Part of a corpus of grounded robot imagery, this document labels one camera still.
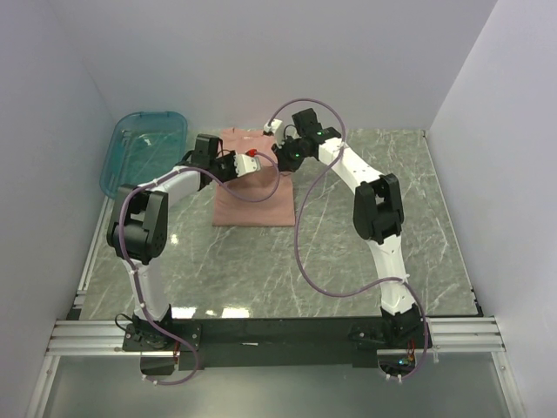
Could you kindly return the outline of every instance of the cable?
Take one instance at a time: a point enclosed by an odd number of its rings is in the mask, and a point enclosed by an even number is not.
[[[143,296],[143,291],[141,289],[141,284],[139,282],[138,268],[134,264],[133,260],[130,258],[130,255],[128,254],[128,250],[125,247],[124,222],[125,222],[125,214],[128,212],[128,206],[130,205],[130,202],[134,198],[134,196],[136,196],[138,193],[141,193],[141,192],[143,192],[147,189],[150,189],[153,186],[155,186],[156,184],[162,184],[165,181],[168,181],[168,180],[178,176],[182,172],[200,172],[200,173],[210,177],[211,179],[215,180],[219,185],[223,186],[224,189],[226,191],[228,191],[232,196],[235,196],[236,198],[242,199],[242,200],[247,201],[247,202],[257,203],[257,202],[262,202],[264,200],[267,200],[277,191],[277,188],[279,187],[279,182],[280,182],[279,166],[277,165],[277,163],[275,163],[272,160],[272,158],[268,157],[267,155],[265,155],[261,152],[255,152],[255,155],[259,155],[260,157],[263,157],[263,158],[266,158],[267,160],[269,160],[272,163],[275,170],[277,171],[277,181],[275,183],[275,186],[273,187],[271,193],[268,196],[266,196],[262,199],[244,198],[243,196],[234,192],[232,189],[229,189],[222,181],[217,179],[217,177],[215,177],[212,173],[210,173],[210,172],[208,172],[208,171],[206,171],[202,168],[197,168],[197,167],[182,167],[182,168],[179,168],[178,170],[175,170],[173,172],[169,172],[168,174],[166,174],[162,178],[157,179],[156,182],[152,181],[150,183],[147,183],[146,185],[141,185],[141,186],[133,189],[131,191],[131,193],[128,194],[126,196],[126,198],[124,199],[124,203],[122,204],[122,209],[120,210],[120,216],[119,216],[119,219],[118,219],[118,244],[120,245],[120,251],[122,252],[122,257],[124,258],[124,260],[126,261],[128,266],[130,267],[131,271],[133,272],[133,284],[134,284],[134,287],[136,288],[136,293],[138,295],[138,302],[139,302],[139,306],[141,307],[141,311],[143,312],[145,318],[147,319],[147,321],[149,322],[149,324],[153,328],[155,328],[161,334],[166,335],[167,337],[170,337],[173,340],[175,340],[176,342],[178,342],[178,343],[184,345],[185,347],[187,347],[193,353],[193,356],[195,358],[195,365],[194,365],[192,371],[186,377],[184,377],[182,379],[179,379],[177,381],[159,381],[157,379],[154,379],[151,376],[145,376],[146,380],[151,381],[155,385],[174,386],[174,385],[179,385],[181,383],[184,383],[184,382],[190,380],[195,375],[195,373],[199,370],[200,359],[199,359],[199,354],[198,354],[197,350],[195,349],[195,347],[192,344],[190,344],[188,341],[178,337],[177,335],[171,333],[170,331],[166,331],[161,326],[159,326],[155,322],[153,317],[151,316],[151,313],[149,312],[148,307],[145,305],[145,299],[144,299],[144,296]]]
[[[304,213],[304,207],[305,204],[307,203],[307,200],[310,196],[310,193],[312,192],[312,190],[315,188],[315,186],[318,184],[319,181],[321,181],[321,179],[327,174],[327,172],[329,172],[333,166],[335,164],[337,164],[339,162],[339,160],[342,158],[342,156],[344,155],[344,150],[345,150],[345,144],[346,144],[346,126],[345,123],[343,122],[342,118],[340,117],[340,115],[328,104],[314,99],[314,98],[295,98],[293,100],[290,100],[289,102],[284,103],[282,106],[280,106],[271,116],[271,118],[269,119],[269,122],[267,123],[267,126],[271,127],[271,122],[277,117],[277,115],[286,108],[286,106],[289,106],[291,104],[297,103],[297,102],[310,102],[310,103],[315,103],[317,105],[321,105],[323,107],[325,107],[327,110],[329,110],[334,117],[339,121],[340,124],[340,135],[341,135],[341,139],[340,139],[340,150],[339,150],[339,155],[331,162],[331,164],[329,164],[328,166],[325,167],[325,170],[322,171],[322,173],[320,173],[320,175],[315,178],[315,180],[313,180],[312,184],[310,185],[310,187],[307,189],[307,192],[305,193],[304,199],[302,200],[302,204],[299,208],[298,211],[298,215],[296,216],[296,223],[294,226],[294,256],[296,258],[296,264],[298,265],[298,269],[300,271],[300,273],[302,274],[302,277],[305,279],[305,281],[307,282],[308,285],[310,285],[315,291],[324,294],[325,296],[329,296],[332,298],[348,298],[351,296],[355,296],[357,294],[363,293],[368,289],[371,289],[372,287],[377,286],[380,283],[385,283],[387,281],[399,281],[401,282],[404,286],[406,286],[406,288],[408,289],[408,291],[410,292],[410,294],[414,297],[414,300],[416,301],[416,305],[418,305],[419,308],[419,312],[421,315],[421,319],[422,322],[424,323],[424,336],[425,336],[425,341],[426,343],[424,344],[424,350],[422,352],[422,356],[419,359],[418,364],[416,364],[416,368],[410,372],[409,374],[407,374],[406,376],[403,376],[402,379],[406,379],[412,375],[414,375],[414,373],[416,371],[418,371],[423,362],[426,359],[426,353],[427,353],[427,343],[429,340],[429,331],[427,328],[427,322],[426,322],[426,311],[424,310],[421,302],[418,299],[418,295],[413,291],[413,289],[410,287],[410,285],[408,285],[408,283],[406,283],[405,281],[403,281],[401,278],[398,277],[387,277],[384,279],[379,279],[379,280],[375,280],[374,282],[365,285],[363,287],[361,287],[358,290],[355,290],[353,292],[348,292],[348,293],[334,293],[334,292],[328,292],[325,289],[320,288],[318,285],[316,285],[312,279],[310,279],[309,275],[307,274],[307,271],[304,268],[304,264],[302,263],[302,259],[299,255],[299,226],[300,226],[300,222],[302,220],[302,214]]]
[[[218,139],[218,144],[220,145],[220,152],[217,152],[217,155],[222,154],[223,152],[225,152],[225,141],[223,141],[221,138],[219,138]]]
[[[116,324],[116,326],[126,333],[127,330],[124,327],[122,327],[120,324],[118,324],[118,316],[125,317],[129,322],[131,322],[131,318],[125,313],[117,313],[117,315],[114,317],[114,323]]]
[[[294,126],[293,124],[288,124],[287,126],[285,126],[285,139],[286,139],[286,130],[287,130],[288,128],[290,128],[290,127],[296,129],[296,126]]]
[[[187,161],[189,157],[191,157],[191,155],[193,154],[193,150],[189,150],[184,157],[182,158],[182,161]]]

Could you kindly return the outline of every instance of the black mounting bracket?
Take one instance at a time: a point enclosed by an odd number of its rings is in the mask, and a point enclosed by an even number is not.
[[[317,120],[317,114],[311,108],[294,113],[292,120],[299,138],[287,136],[280,148],[276,145],[272,146],[281,172],[296,172],[304,162],[304,158],[319,159],[319,146],[327,139],[340,138],[340,133],[336,129],[323,129]]]
[[[134,185],[118,188],[111,220],[106,233],[106,241],[123,258],[118,240],[120,211],[125,198],[135,189]],[[131,258],[141,260],[144,265],[157,258],[166,245],[168,226],[168,194],[164,192],[142,191],[136,194],[128,205],[124,219],[125,248]]]
[[[124,351],[173,351],[172,341],[162,348],[136,344],[132,336],[136,328],[131,325],[126,333],[130,337],[124,338]],[[332,364],[377,367],[378,349],[406,349],[409,340],[415,342],[416,348],[431,346],[431,340],[424,339],[423,327],[409,328],[404,338],[393,338],[388,328],[384,318],[373,316],[172,320],[169,330],[193,344],[201,368]],[[178,369],[191,370],[193,353],[186,347],[179,350]],[[150,355],[142,360],[144,374],[165,374],[165,370],[171,372],[173,368],[168,357]]]
[[[201,337],[200,324],[193,322],[176,322],[172,318],[171,308],[168,309],[166,315],[161,321],[155,321],[164,330],[180,335],[184,340],[189,342],[196,350],[199,349],[199,341]],[[161,334],[157,329],[153,328],[147,320],[140,320],[135,314],[131,318],[131,323],[126,327],[124,351],[174,351],[176,349],[176,341],[167,335]],[[188,351],[187,347],[180,347],[177,351]]]
[[[382,334],[385,340],[391,343],[408,341],[416,330],[423,329],[421,313],[415,303],[411,309],[395,315],[391,315],[381,308],[381,316],[383,317]]]
[[[230,151],[226,155],[219,157],[218,148],[222,149],[223,140],[214,135],[201,133],[195,139],[195,147],[192,151],[185,154],[185,157],[178,165],[202,168],[210,172],[222,182],[234,180],[238,177],[236,166],[234,165],[235,151]],[[212,178],[202,173],[199,181],[199,190],[212,182]]]
[[[385,238],[400,235],[404,211],[399,180],[394,174],[356,187],[352,220],[362,239],[383,244]]]

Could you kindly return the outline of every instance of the glass panel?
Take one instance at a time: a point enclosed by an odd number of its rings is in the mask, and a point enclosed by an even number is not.
[[[490,354],[445,354],[403,385],[350,366],[212,368],[177,387],[138,358],[65,357],[45,417],[508,417]]]

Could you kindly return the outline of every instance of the floor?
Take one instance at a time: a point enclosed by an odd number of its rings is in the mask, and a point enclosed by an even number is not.
[[[399,178],[406,215],[402,240],[406,270],[427,313],[477,314],[423,132],[351,130],[348,143],[371,166]],[[293,175],[297,207],[320,170],[319,162],[307,160]],[[213,196],[211,185],[170,210],[161,264],[175,316],[379,314],[379,289],[345,300],[313,291],[296,266],[292,227],[211,226]],[[351,192],[330,173],[310,197],[300,228],[306,270],[330,291],[347,292],[377,279],[369,249],[354,231],[352,205]],[[104,217],[82,320],[108,320],[133,310],[124,265],[104,241],[110,212]]]

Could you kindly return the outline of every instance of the metal frame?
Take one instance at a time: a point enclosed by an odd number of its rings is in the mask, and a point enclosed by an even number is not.
[[[510,367],[507,353],[492,353],[492,357],[511,418],[525,417],[526,410],[524,409],[524,404],[520,398],[519,388],[516,385],[516,380],[514,379],[513,370]]]
[[[505,351],[494,318],[430,318],[433,349],[430,353],[500,353]],[[122,355],[172,356],[172,352],[124,352],[124,331],[111,320],[59,320],[54,326],[46,356]],[[379,354],[397,353],[379,350]]]
[[[27,407],[26,418],[41,418],[43,416],[46,402],[49,400],[50,389],[54,382],[54,376],[58,369],[58,362],[60,362],[60,356],[58,355],[47,355],[44,357],[35,390]]]
[[[91,245],[89,246],[87,259],[85,260],[84,270],[81,273],[81,279],[79,280],[79,286],[77,287],[78,292],[86,292],[89,287],[93,266],[95,264],[95,259],[97,258],[98,249],[101,243],[101,240],[98,239],[98,237],[101,234],[101,229],[103,227],[104,215],[110,205],[111,200],[105,196],[103,205],[101,206],[101,213],[98,217],[97,226],[95,226],[95,232],[93,233],[93,239],[91,241]]]

